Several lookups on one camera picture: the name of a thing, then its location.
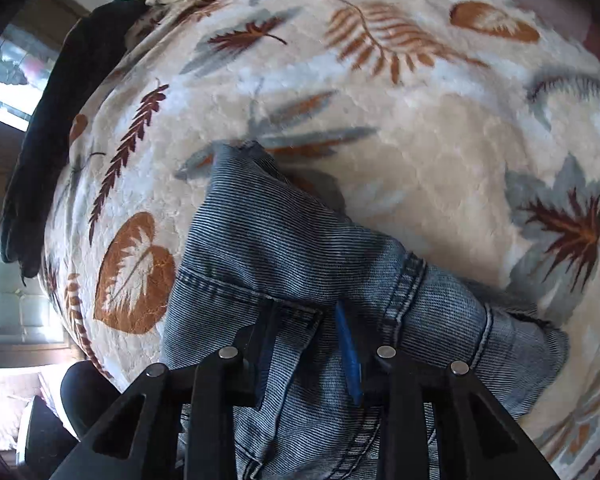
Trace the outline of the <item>grey-blue denim pants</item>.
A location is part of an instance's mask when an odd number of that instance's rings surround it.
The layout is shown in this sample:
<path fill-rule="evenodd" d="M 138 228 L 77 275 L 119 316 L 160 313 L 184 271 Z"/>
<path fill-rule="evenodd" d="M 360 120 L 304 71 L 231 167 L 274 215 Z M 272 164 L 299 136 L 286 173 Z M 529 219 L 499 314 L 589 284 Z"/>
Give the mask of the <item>grey-blue denim pants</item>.
<path fill-rule="evenodd" d="M 264 307 L 282 314 L 260 410 L 234 413 L 243 479 L 370 479 L 380 416 L 352 402 L 334 310 L 383 344 L 467 363 L 509 414 L 531 410 L 569 354 L 531 304 L 430 266 L 292 184 L 257 143 L 219 145 L 190 226 L 162 336 L 168 367 L 230 344 Z"/>

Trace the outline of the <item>operator's black trouser leg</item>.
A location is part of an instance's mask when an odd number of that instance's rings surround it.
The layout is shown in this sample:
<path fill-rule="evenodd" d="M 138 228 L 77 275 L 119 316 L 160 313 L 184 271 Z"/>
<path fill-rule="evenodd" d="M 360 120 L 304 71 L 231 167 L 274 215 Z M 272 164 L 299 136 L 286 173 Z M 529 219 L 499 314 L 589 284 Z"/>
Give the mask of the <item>operator's black trouser leg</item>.
<path fill-rule="evenodd" d="M 79 440 L 119 396 L 120 391 L 90 361 L 71 365 L 60 384 L 62 407 Z"/>

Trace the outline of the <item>black garment on left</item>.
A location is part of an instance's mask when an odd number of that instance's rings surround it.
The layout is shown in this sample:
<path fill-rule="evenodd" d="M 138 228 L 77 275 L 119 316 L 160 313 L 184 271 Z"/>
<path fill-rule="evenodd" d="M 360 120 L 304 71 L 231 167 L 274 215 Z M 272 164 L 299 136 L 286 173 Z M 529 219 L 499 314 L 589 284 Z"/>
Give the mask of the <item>black garment on left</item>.
<path fill-rule="evenodd" d="M 81 18 L 68 33 L 35 107 L 6 188 L 1 256 L 21 277 L 40 270 L 45 223 L 69 156 L 73 119 L 122 59 L 124 37 L 146 12 L 145 0 L 114 0 Z"/>

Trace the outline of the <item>cream leaf-print blanket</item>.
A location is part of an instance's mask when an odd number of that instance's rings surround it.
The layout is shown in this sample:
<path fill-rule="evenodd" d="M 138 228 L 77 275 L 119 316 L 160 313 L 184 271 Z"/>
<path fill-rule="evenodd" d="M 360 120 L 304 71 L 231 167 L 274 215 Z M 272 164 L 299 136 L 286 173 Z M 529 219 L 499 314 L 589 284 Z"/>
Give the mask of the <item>cream leaf-print blanket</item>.
<path fill-rule="evenodd" d="M 600 470 L 600 61 L 510 0 L 143 0 L 71 114 L 41 281 L 123 387 L 158 356 L 215 144 L 436 266 L 536 304 L 567 364 L 522 424 Z"/>

